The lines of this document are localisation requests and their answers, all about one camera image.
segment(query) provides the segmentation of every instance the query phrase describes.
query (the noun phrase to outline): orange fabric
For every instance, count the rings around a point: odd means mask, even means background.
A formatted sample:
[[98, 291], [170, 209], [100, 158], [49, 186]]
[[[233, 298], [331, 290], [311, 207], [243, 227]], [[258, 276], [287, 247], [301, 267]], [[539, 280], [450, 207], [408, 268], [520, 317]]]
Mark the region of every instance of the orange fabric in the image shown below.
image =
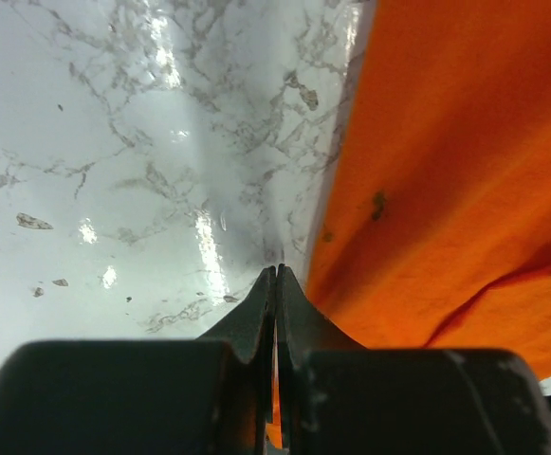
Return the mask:
[[379, 4], [307, 295], [368, 347], [549, 376], [551, 0]]
[[277, 448], [282, 448], [282, 416], [279, 411], [279, 384], [275, 378], [272, 380], [273, 390], [273, 423], [266, 424], [268, 440]]

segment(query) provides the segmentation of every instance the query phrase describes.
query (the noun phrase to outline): glossy surface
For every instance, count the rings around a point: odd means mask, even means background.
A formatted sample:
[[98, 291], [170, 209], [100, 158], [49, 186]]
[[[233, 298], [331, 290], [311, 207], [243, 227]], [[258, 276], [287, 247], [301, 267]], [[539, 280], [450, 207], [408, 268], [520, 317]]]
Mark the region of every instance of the glossy surface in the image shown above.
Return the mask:
[[0, 2], [0, 364], [299, 279], [375, 0]]

